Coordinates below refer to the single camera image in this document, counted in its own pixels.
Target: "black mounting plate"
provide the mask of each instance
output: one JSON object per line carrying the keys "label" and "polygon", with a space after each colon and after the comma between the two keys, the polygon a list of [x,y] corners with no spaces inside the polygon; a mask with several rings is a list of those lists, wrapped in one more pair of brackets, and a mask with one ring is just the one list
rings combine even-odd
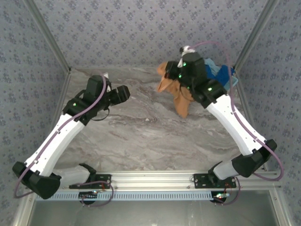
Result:
{"label": "black mounting plate", "polygon": [[[111,174],[95,174],[93,177],[93,180],[89,182],[94,182],[94,181],[106,181],[108,183],[111,183],[112,175]],[[109,189],[110,186],[105,184],[105,183],[99,183],[99,184],[94,184],[94,185],[70,185],[69,189]]]}
{"label": "black mounting plate", "polygon": [[229,188],[226,184],[230,185],[231,188],[236,188],[236,182],[234,178],[227,178],[225,180],[218,180],[214,185],[207,173],[196,173],[193,174],[193,181],[195,188]]}
{"label": "black mounting plate", "polygon": [[79,199],[81,199],[82,197],[84,197],[86,199],[96,199],[97,198],[97,193],[93,193],[93,192],[80,192],[79,193]]}

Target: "wire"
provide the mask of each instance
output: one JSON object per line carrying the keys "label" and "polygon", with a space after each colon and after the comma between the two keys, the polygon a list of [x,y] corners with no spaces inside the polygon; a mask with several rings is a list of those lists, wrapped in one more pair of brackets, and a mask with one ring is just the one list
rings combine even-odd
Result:
{"label": "wire", "polygon": [[108,108],[108,113],[104,118],[102,118],[102,119],[91,119],[91,120],[93,120],[93,121],[102,121],[102,120],[105,120],[109,116],[109,114],[110,114],[110,110]]}
{"label": "wire", "polygon": [[235,179],[237,180],[237,184],[238,184],[238,192],[237,192],[237,195],[235,196],[235,198],[232,201],[228,202],[228,203],[224,203],[223,201],[221,201],[221,200],[219,200],[217,198],[213,198],[214,200],[220,202],[220,203],[216,203],[216,204],[221,205],[221,206],[228,206],[228,205],[231,205],[231,204],[233,204],[233,203],[235,203],[237,201],[237,199],[240,196],[241,187],[240,187],[239,179],[237,177],[235,177]]}
{"label": "wire", "polygon": [[226,193],[226,191],[227,191],[227,187],[228,188],[230,188],[230,195],[232,194],[232,187],[231,187],[231,185],[229,185],[228,183],[225,183],[225,190],[224,190],[224,194]]}
{"label": "wire", "polygon": [[253,173],[254,175],[256,175],[257,177],[261,178],[261,179],[264,179],[264,180],[267,180],[267,181],[279,181],[283,175],[284,175],[284,168],[283,168],[283,165],[282,165],[282,162],[280,161],[279,157],[262,141],[260,141],[257,136],[255,136],[244,124],[243,122],[240,120],[239,116],[237,115],[236,113],[236,110],[235,110],[235,105],[234,105],[234,98],[233,98],[233,87],[232,87],[232,84],[233,84],[233,81],[232,81],[232,76],[231,76],[231,63],[230,63],[230,56],[228,54],[228,51],[227,49],[224,47],[223,44],[221,44],[220,42],[217,42],[217,41],[203,41],[203,42],[200,42],[194,46],[191,46],[189,47],[189,49],[191,48],[196,48],[200,45],[205,45],[205,44],[214,44],[214,45],[217,45],[219,47],[222,48],[222,50],[224,51],[225,55],[226,55],[226,60],[227,60],[227,65],[228,65],[228,75],[229,75],[229,79],[230,79],[230,102],[231,102],[231,109],[232,109],[232,112],[235,116],[235,118],[237,119],[237,121],[239,122],[239,124],[245,129],[245,131],[254,139],[254,141],[258,142],[261,146],[263,146],[265,149],[268,150],[268,152],[271,153],[271,155],[277,160],[279,166],[280,166],[280,175],[276,178],[267,178],[267,177],[264,177],[264,176],[261,176],[257,173]]}
{"label": "wire", "polygon": [[85,92],[85,90],[83,89],[82,91],[80,91],[75,97],[80,97],[83,93]]}
{"label": "wire", "polygon": [[83,206],[87,206],[87,207],[100,207],[100,206],[105,206],[105,205],[107,205],[108,203],[110,203],[111,201],[112,201],[112,199],[113,199],[113,197],[114,197],[114,189],[113,189],[113,186],[110,184],[110,183],[108,183],[108,182],[106,182],[106,181],[102,181],[102,180],[99,180],[99,181],[93,181],[93,182],[88,182],[88,183],[83,183],[83,184],[76,184],[76,185],[94,185],[94,184],[99,184],[99,183],[101,183],[102,184],[102,187],[104,188],[104,186],[103,186],[103,184],[106,184],[106,185],[108,185],[109,187],[110,187],[110,189],[112,190],[112,193],[111,193],[111,196],[110,196],[110,198],[108,199],[108,201],[106,201],[106,202],[104,202],[104,203],[101,203],[101,204],[97,204],[97,205],[86,205],[85,203],[84,203],[84,199],[87,197],[87,195],[89,195],[89,194],[86,194],[86,195],[84,195],[82,198],[81,198],[81,204],[83,204]]}
{"label": "wire", "polygon": [[46,148],[49,146],[49,144],[53,141],[53,139],[56,137],[56,135],[64,128],[64,126],[66,126],[69,122],[73,121],[74,119],[80,117],[81,115],[85,114],[86,112],[90,111],[103,97],[105,91],[106,91],[106,79],[103,75],[101,75],[102,79],[103,79],[103,89],[99,95],[99,97],[92,103],[92,105],[90,105],[88,108],[86,108],[85,110],[83,110],[82,112],[74,115],[73,117],[71,117],[70,119],[68,119],[67,121],[65,121],[58,129],[57,131],[54,132],[54,134],[50,137],[50,139],[45,143],[45,145],[42,147],[42,149],[40,150],[40,152],[38,153],[37,157],[32,161],[31,164],[29,164],[29,166],[27,166],[27,168],[23,171],[23,173],[20,175],[20,177],[17,180],[15,189],[14,189],[14,198],[20,199],[23,198],[29,194],[32,194],[33,192],[28,192],[22,195],[17,195],[17,191],[18,188],[20,186],[20,183],[22,181],[22,179],[24,178],[24,176],[26,175],[26,173],[31,169],[31,167],[39,160],[39,158],[41,157],[41,155],[44,153],[44,151],[46,150]]}

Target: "blue cloth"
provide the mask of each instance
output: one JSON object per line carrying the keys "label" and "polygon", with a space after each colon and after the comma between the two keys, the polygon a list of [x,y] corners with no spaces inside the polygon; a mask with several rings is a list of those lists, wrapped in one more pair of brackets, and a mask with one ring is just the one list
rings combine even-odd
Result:
{"label": "blue cloth", "polygon": [[[222,65],[221,69],[218,71],[217,75],[215,76],[212,73],[211,67],[209,65],[206,66],[206,72],[207,72],[207,78],[209,79],[215,79],[219,81],[222,86],[225,86],[227,82],[229,81],[229,75],[228,75],[228,67],[226,65]],[[231,75],[235,73],[235,70],[231,68]]]}
{"label": "blue cloth", "polygon": [[[234,87],[238,83],[238,79],[234,76],[232,76],[232,87]],[[230,90],[230,81],[224,85],[225,90],[229,91]]]}
{"label": "blue cloth", "polygon": [[208,65],[211,69],[211,72],[214,76],[217,75],[217,73],[219,72],[219,70],[221,69],[221,67],[216,66],[214,61],[210,58],[205,59],[205,64]]}

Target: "patterned wallpaper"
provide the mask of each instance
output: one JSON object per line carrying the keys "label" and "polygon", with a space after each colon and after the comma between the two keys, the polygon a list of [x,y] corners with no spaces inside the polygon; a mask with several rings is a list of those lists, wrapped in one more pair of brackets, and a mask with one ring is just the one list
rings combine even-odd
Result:
{"label": "patterned wallpaper", "polygon": [[[284,192],[301,225],[301,2],[282,0],[240,77],[259,132],[278,144]],[[278,169],[274,159],[269,163]]]}
{"label": "patterned wallpaper", "polygon": [[18,204],[12,166],[48,133],[65,73],[21,0],[1,0],[0,20],[0,225],[8,226]]}
{"label": "patterned wallpaper", "polygon": [[[35,0],[73,67],[158,65],[217,40],[235,61],[266,0]],[[199,48],[216,63],[214,46]]]}

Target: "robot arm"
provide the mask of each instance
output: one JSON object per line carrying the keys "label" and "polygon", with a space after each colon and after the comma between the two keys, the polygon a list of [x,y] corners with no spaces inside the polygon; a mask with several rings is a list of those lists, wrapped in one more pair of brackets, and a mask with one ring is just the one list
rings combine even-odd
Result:
{"label": "robot arm", "polygon": [[166,75],[178,80],[181,86],[190,90],[195,101],[214,115],[232,136],[241,155],[231,161],[223,161],[213,166],[208,175],[214,184],[218,180],[241,175],[249,177],[271,156],[270,152],[258,143],[237,121],[234,112],[243,125],[253,133],[256,139],[264,142],[272,151],[277,147],[274,140],[266,140],[243,117],[235,107],[231,108],[231,99],[227,91],[216,80],[206,75],[204,59],[189,46],[180,49],[182,57],[179,63],[170,61],[166,66]]}
{"label": "robot arm", "polygon": [[92,118],[97,116],[99,111],[107,110],[110,106],[123,103],[129,99],[130,93],[126,86],[119,86],[112,90],[111,83],[106,78],[106,93],[101,100],[92,109],[70,121],[59,131],[58,128],[65,124],[66,121],[87,109],[97,100],[103,85],[103,79],[100,75],[90,77],[87,88],[79,92],[75,98],[67,103],[55,128],[39,149],[24,163],[16,162],[14,164],[13,172],[18,177],[25,170],[28,170],[21,182],[43,199],[50,198],[59,187],[84,183],[91,174],[95,174],[95,170],[86,164],[80,164],[69,169],[54,169],[54,167],[68,144]]}

